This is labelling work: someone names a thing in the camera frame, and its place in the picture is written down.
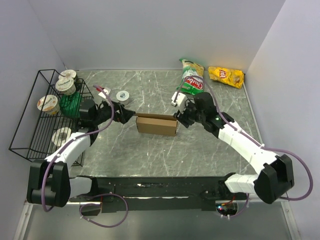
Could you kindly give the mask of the green Chuba snack bag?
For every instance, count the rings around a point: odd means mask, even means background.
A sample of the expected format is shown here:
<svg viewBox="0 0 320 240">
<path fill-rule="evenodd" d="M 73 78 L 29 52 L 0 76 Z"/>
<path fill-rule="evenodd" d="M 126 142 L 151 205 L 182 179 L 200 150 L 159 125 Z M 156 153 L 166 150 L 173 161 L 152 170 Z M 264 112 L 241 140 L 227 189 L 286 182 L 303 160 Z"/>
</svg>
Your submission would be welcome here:
<svg viewBox="0 0 320 240">
<path fill-rule="evenodd" d="M 182 77 L 176 89 L 193 96 L 204 92 L 205 68 L 196 62 L 183 58 L 180 59 L 180 62 L 182 63 Z"/>
</svg>

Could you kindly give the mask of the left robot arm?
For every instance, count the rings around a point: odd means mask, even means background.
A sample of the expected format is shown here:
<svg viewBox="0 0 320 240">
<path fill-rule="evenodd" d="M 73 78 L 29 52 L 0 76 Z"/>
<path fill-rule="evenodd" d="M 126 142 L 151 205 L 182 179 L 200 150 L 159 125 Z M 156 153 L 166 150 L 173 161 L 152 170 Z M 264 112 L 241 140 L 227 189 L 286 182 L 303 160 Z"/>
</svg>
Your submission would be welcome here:
<svg viewBox="0 0 320 240">
<path fill-rule="evenodd" d="M 45 159 L 35 160 L 29 170 L 26 200 L 40 204 L 48 212 L 53 207 L 64 207 L 69 199 L 82 195 L 94 201 L 99 195 L 98 181 L 92 176 L 71 178 L 69 169 L 97 139 L 99 125 L 107 122 L 126 124 L 135 111 L 123 104 L 102 101 L 97 105 L 92 99 L 80 103 L 75 132 L 54 153 Z"/>
</svg>

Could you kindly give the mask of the green bottle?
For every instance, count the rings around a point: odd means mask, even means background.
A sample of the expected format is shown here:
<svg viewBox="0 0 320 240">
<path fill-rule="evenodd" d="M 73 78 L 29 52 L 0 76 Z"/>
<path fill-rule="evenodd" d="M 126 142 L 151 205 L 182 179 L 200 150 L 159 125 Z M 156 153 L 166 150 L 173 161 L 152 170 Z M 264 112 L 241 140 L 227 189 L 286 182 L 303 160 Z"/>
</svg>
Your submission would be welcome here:
<svg viewBox="0 0 320 240">
<path fill-rule="evenodd" d="M 59 102 L 60 111 L 65 117 L 78 118 L 81 102 L 82 96 L 79 92 L 75 92 L 72 95 L 63 95 Z"/>
</svg>

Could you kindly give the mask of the chobani yogurt cup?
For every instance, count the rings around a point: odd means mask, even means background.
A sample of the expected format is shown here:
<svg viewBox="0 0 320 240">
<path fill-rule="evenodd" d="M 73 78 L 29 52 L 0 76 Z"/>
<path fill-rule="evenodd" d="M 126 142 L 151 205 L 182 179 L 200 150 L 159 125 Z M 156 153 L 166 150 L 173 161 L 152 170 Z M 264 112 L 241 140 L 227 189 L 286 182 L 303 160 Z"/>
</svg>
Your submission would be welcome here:
<svg viewBox="0 0 320 240">
<path fill-rule="evenodd" d="M 48 115 L 55 115 L 60 111 L 59 101 L 55 95 L 48 94 L 37 102 L 37 109 Z"/>
<path fill-rule="evenodd" d="M 73 95 L 76 92 L 74 79 L 71 77 L 64 77 L 58 80 L 55 84 L 55 88 L 66 96 Z"/>
</svg>

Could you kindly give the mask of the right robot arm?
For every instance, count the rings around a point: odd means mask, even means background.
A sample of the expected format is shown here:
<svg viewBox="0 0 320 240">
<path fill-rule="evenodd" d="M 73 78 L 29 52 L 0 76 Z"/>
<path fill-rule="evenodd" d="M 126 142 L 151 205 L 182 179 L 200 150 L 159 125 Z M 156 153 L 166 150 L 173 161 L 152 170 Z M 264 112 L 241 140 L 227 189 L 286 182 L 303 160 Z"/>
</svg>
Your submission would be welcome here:
<svg viewBox="0 0 320 240">
<path fill-rule="evenodd" d="M 219 113 L 212 96 L 201 92 L 193 100 L 181 92 L 175 92 L 171 104 L 178 107 L 173 115 L 188 128 L 199 123 L 217 139 L 225 142 L 239 153 L 254 169 L 254 174 L 229 173 L 218 187 L 223 199 L 236 193 L 257 195 L 263 202 L 272 204 L 294 186 L 292 160 L 287 155 L 279 156 L 264 150 L 249 139 L 247 133 L 228 114 Z"/>
</svg>

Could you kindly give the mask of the small white yogurt cup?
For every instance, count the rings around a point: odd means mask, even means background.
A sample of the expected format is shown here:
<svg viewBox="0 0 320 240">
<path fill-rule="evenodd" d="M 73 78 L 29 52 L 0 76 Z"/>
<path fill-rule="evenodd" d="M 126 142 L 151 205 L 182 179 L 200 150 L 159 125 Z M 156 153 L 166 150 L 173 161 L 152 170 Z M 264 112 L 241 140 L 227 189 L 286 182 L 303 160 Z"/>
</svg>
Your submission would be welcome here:
<svg viewBox="0 0 320 240">
<path fill-rule="evenodd" d="M 121 90 L 116 94 L 117 101 L 122 105 L 127 105 L 130 101 L 130 94 L 126 90 Z"/>
</svg>

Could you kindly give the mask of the Chobani yogurt cup middle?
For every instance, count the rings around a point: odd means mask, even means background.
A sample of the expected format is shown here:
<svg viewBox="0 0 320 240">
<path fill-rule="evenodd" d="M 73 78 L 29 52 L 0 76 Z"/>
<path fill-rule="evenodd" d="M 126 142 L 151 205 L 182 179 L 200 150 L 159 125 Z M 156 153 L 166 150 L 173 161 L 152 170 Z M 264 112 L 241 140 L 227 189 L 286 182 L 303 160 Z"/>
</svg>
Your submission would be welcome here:
<svg viewBox="0 0 320 240">
<path fill-rule="evenodd" d="M 55 88 L 66 96 L 73 95 L 76 92 L 74 79 L 71 77 L 64 77 L 58 80 L 55 84 Z"/>
</svg>

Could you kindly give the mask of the Chobani yogurt cup front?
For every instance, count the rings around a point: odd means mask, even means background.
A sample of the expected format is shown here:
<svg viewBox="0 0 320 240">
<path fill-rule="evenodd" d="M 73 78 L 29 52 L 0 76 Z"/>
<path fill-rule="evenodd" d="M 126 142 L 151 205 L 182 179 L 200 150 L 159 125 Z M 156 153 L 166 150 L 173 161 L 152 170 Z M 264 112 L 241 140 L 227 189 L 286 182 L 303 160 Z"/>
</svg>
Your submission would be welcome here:
<svg viewBox="0 0 320 240">
<path fill-rule="evenodd" d="M 37 109 L 48 115 L 55 115 L 60 111 L 59 101 L 55 95 L 48 94 L 37 102 Z"/>
</svg>

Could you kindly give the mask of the brown cardboard box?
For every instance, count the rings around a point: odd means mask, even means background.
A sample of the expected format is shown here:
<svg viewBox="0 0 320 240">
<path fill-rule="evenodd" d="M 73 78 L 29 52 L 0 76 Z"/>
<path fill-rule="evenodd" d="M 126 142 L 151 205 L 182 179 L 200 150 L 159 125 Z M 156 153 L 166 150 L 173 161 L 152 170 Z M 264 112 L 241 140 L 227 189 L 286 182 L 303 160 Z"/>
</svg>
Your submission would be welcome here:
<svg viewBox="0 0 320 240">
<path fill-rule="evenodd" d="M 136 113 L 135 116 L 139 133 L 171 137 L 177 134 L 178 121 L 172 115 Z"/>
</svg>

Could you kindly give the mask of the yellow Lays chips bag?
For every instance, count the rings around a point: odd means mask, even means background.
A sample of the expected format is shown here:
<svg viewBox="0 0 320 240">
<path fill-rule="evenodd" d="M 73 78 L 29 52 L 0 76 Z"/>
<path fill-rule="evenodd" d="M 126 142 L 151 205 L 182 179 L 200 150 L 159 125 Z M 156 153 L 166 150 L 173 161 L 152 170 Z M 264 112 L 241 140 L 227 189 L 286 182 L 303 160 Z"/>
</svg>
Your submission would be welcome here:
<svg viewBox="0 0 320 240">
<path fill-rule="evenodd" d="M 209 78 L 231 87 L 241 89 L 244 83 L 244 73 L 238 69 L 229 69 L 224 67 L 209 66 Z"/>
</svg>

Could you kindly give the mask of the white tape roll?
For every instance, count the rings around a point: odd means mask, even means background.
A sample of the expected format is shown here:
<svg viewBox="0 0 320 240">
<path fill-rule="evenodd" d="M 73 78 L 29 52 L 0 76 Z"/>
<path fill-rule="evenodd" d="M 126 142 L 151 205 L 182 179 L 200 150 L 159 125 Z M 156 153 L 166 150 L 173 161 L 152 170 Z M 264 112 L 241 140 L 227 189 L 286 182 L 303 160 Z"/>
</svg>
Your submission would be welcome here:
<svg viewBox="0 0 320 240">
<path fill-rule="evenodd" d="M 70 138 L 71 134 L 72 130 L 69 127 L 61 127 L 54 132 L 51 141 L 57 148 L 60 148 Z"/>
</svg>

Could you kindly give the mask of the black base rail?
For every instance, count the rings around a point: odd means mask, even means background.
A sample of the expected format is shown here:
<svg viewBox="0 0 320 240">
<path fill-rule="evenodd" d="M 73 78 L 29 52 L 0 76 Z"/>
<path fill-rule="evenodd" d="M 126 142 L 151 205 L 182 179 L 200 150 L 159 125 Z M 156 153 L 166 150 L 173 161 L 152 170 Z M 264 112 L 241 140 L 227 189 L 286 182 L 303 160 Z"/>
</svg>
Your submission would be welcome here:
<svg viewBox="0 0 320 240">
<path fill-rule="evenodd" d="M 103 213 L 115 213 L 125 210 L 215 211 L 216 202 L 242 201 L 248 195 L 258 197 L 255 194 L 229 192 L 222 185 L 225 176 L 95 177 L 98 193 L 82 194 L 71 199 L 84 203 L 99 202 Z"/>
</svg>

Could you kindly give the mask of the yogurt cup rear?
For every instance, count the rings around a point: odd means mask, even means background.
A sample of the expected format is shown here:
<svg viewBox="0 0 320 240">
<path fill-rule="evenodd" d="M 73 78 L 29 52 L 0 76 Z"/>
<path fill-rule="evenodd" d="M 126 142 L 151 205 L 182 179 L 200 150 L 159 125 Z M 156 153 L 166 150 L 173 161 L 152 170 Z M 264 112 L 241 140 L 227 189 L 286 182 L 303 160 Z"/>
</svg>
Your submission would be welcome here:
<svg viewBox="0 0 320 240">
<path fill-rule="evenodd" d="M 59 79 L 61 78 L 73 78 L 75 79 L 77 77 L 77 72 L 73 69 L 67 69 L 59 73 Z"/>
</svg>

